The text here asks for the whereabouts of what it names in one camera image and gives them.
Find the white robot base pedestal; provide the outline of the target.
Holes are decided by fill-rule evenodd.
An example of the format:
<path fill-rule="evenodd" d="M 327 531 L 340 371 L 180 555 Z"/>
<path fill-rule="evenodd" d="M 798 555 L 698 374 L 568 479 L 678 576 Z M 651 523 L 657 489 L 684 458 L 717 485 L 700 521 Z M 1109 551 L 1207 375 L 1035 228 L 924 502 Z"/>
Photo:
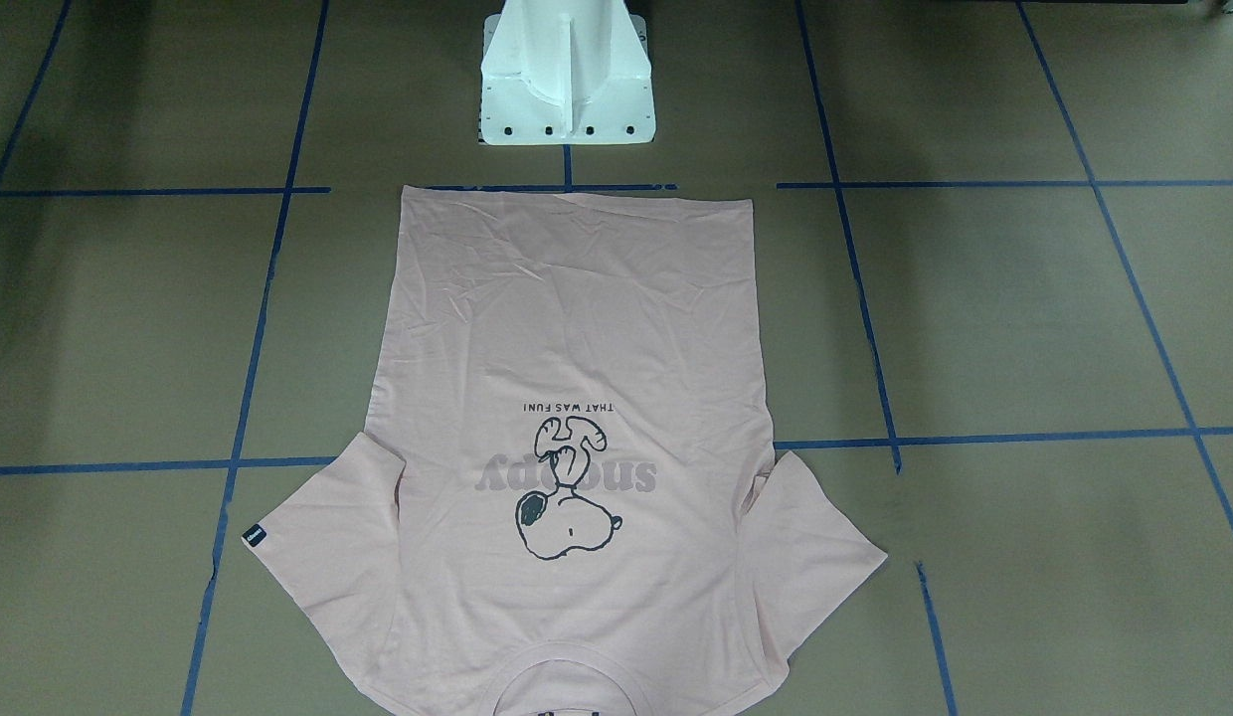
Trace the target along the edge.
<path fill-rule="evenodd" d="M 645 20 L 624 1 L 507 1 L 483 23 L 477 129 L 490 145 L 656 136 Z"/>

